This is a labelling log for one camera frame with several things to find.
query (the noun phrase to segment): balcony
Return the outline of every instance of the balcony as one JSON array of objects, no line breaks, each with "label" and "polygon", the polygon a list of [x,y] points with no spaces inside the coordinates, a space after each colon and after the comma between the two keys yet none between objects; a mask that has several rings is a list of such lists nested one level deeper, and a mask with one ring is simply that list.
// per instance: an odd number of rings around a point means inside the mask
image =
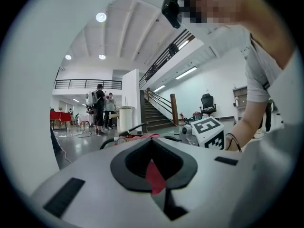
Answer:
[{"label": "balcony", "polygon": [[97,79],[62,79],[55,81],[55,89],[96,89],[102,84],[104,89],[122,89],[122,82],[116,80]]},{"label": "balcony", "polygon": [[189,31],[186,29],[183,30],[142,76],[139,81],[139,88],[142,88],[157,71],[159,71],[176,53],[185,48],[194,38],[194,35]]}]

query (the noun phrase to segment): stair railing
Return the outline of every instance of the stair railing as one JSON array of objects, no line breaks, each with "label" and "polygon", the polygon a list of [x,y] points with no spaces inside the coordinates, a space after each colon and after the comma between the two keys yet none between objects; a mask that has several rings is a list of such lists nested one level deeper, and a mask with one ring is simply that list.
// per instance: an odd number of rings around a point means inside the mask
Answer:
[{"label": "stair railing", "polygon": [[151,91],[149,88],[146,91],[144,91],[144,94],[145,94],[145,98],[149,102],[150,102],[150,100],[153,100],[156,104],[160,105],[167,112],[172,114],[172,121],[173,121],[174,125],[176,125],[176,126],[179,125],[175,94],[170,95],[170,101],[165,99],[164,97],[158,95],[157,93]]}]

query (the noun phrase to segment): floor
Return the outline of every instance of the floor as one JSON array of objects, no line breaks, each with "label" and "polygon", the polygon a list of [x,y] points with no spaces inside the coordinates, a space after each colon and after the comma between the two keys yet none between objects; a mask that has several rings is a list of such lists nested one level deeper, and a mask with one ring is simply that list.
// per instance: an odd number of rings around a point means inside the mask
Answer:
[{"label": "floor", "polygon": [[[87,127],[85,130],[87,133],[80,134],[83,131],[83,126],[76,127],[70,126],[67,131],[59,131],[55,130],[54,135],[58,138],[58,143],[60,147],[66,151],[66,158],[71,162],[74,162],[80,156],[99,150],[101,144],[110,138],[113,138],[115,134],[117,134],[117,130],[110,129],[108,131],[104,131],[107,133],[107,136],[97,136],[95,135],[95,131],[92,129],[92,136],[90,136],[89,128]],[[105,148],[113,146],[113,143],[109,143],[105,146]],[[60,169],[68,166],[70,163],[65,159],[65,153],[61,152],[56,155],[56,160]]]},{"label": "floor", "polygon": [[[262,133],[257,133],[255,135],[256,139],[252,139],[251,141],[257,141],[260,138],[263,138],[265,136],[265,121],[266,116],[263,119],[263,127],[262,127]],[[283,127],[283,124],[281,123],[282,118],[279,115],[276,115],[276,113],[272,113],[271,118],[271,130],[273,131],[275,129]],[[233,121],[223,121],[224,124],[224,130],[226,133],[228,133],[231,128],[233,127]],[[108,131],[104,131],[107,133],[107,136],[100,136],[98,137],[95,135],[95,132],[92,132],[92,136],[90,136],[89,128],[86,128],[87,133],[82,133],[83,126],[76,127],[76,126],[70,126],[68,127],[67,131],[54,131],[54,134],[56,138],[58,138],[58,142],[63,150],[66,151],[66,158],[69,159],[71,162],[74,162],[77,158],[80,156],[99,150],[101,144],[109,139],[113,138],[114,136],[117,136],[117,130],[116,129],[110,129]],[[153,131],[154,133],[158,133],[160,136],[174,136],[178,138],[179,133],[179,127],[169,127],[164,129],[159,129]],[[109,148],[113,146],[113,143],[109,143],[105,146],[105,148]],[[56,155],[56,160],[58,163],[58,166],[60,169],[68,166],[70,163],[65,159],[65,153],[61,152]]]}]

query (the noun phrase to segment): staircase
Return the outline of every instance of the staircase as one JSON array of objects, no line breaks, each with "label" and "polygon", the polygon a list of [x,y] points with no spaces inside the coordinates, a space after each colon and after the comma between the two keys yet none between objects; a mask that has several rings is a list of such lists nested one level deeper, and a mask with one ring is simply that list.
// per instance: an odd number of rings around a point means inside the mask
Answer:
[{"label": "staircase", "polygon": [[175,126],[171,120],[169,120],[167,117],[165,117],[163,114],[161,114],[161,112],[159,112],[146,99],[144,100],[144,106],[145,106],[146,122],[149,123],[147,125],[147,130],[149,132],[157,130],[157,129]]}]

